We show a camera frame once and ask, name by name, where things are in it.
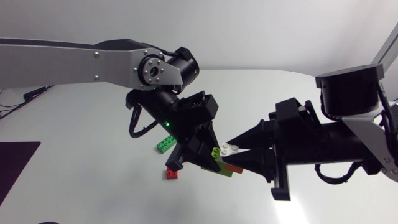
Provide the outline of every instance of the black cable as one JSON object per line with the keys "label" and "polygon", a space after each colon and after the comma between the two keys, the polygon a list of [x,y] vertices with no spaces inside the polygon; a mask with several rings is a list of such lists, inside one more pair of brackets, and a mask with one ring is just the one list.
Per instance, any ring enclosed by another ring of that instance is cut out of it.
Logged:
{"label": "black cable", "polygon": [[19,106],[19,105],[21,105],[21,103],[18,103],[18,104],[16,104],[16,105],[11,105],[11,106],[4,106],[4,105],[0,104],[0,106],[5,107],[5,108],[12,108],[12,107]]}
{"label": "black cable", "polygon": [[23,104],[23,103],[18,103],[18,104],[16,104],[16,105],[11,105],[11,106],[4,106],[4,105],[2,105],[2,104],[0,103],[0,106],[5,107],[5,108],[12,108],[12,107],[15,107],[15,106],[19,106],[19,105],[21,105],[21,104]]}
{"label": "black cable", "polygon": [[13,110],[13,109],[8,109],[8,110],[0,110],[0,117],[1,117],[1,115],[2,115],[2,112],[4,112],[4,111],[11,111],[11,110]]}
{"label": "black cable", "polygon": [[387,147],[390,154],[394,157],[394,160],[396,161],[398,159],[397,125],[392,115],[391,107],[389,106],[386,92],[383,89],[382,83],[378,82],[376,86],[379,92],[381,104],[384,108],[384,113],[382,113],[382,117],[384,123],[384,132],[386,134]]}
{"label": "black cable", "polygon": [[175,52],[168,52],[168,51],[166,51],[166,50],[161,49],[160,47],[156,47],[156,46],[153,46],[153,45],[151,45],[151,44],[147,44],[147,43],[143,43],[143,44],[146,44],[146,45],[148,45],[149,47],[153,47],[153,48],[155,48],[155,49],[161,51],[164,55],[171,56],[171,57],[178,57],[178,53],[175,53]]}
{"label": "black cable", "polygon": [[8,113],[6,113],[4,116],[0,115],[0,119],[5,118],[6,116],[10,115],[11,113],[13,113],[15,110],[18,110],[19,108],[25,106],[26,104],[30,103],[31,101],[33,101],[34,99],[36,99],[37,97],[39,97],[41,94],[43,94],[44,92],[46,92],[49,88],[53,87],[54,85],[48,85],[46,86],[40,93],[36,94],[35,96],[33,96],[30,100],[25,101],[23,103],[21,103],[20,105],[18,105],[17,107],[13,108],[13,109],[9,109],[9,110],[3,110],[3,111],[9,111]]}
{"label": "black cable", "polygon": [[137,126],[139,115],[141,114],[141,106],[140,105],[135,105],[132,109],[132,115],[131,115],[131,120],[130,120],[130,127],[129,127],[129,132],[130,136],[132,138],[138,138],[143,136],[145,133],[150,131],[152,128],[154,128],[157,125],[157,121],[152,122],[148,127],[144,127],[141,131],[134,132],[134,129]]}
{"label": "black cable", "polygon": [[328,184],[342,184],[342,183],[347,183],[348,179],[354,174],[354,172],[362,166],[362,162],[353,162],[351,164],[351,167],[348,169],[348,172],[346,175],[342,177],[327,177],[321,173],[320,170],[321,164],[315,164],[315,171],[317,172],[317,175],[321,180],[325,181]]}

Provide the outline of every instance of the white surface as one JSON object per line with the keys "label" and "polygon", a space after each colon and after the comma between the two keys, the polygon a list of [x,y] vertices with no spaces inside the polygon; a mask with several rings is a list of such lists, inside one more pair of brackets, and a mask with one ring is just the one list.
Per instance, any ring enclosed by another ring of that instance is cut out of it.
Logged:
{"label": "white surface", "polygon": [[[234,91],[227,91],[234,86]],[[206,70],[182,93],[205,90],[220,108],[219,142],[255,126],[274,104],[312,100],[321,121],[315,79],[280,71]],[[260,175],[227,178],[185,164],[165,179],[171,153],[155,145],[160,127],[139,139],[128,134],[128,89],[105,84],[55,86],[0,120],[0,141],[42,141],[2,206],[0,223],[394,223],[397,184],[358,169],[347,184],[322,182],[313,166],[289,167],[292,202],[275,202]],[[139,126],[152,119],[146,113]],[[343,175],[349,164],[322,166]]]}
{"label": "white surface", "polygon": [[396,0],[0,1],[0,37],[128,38],[188,47],[203,69],[309,75],[371,63],[397,22]]}

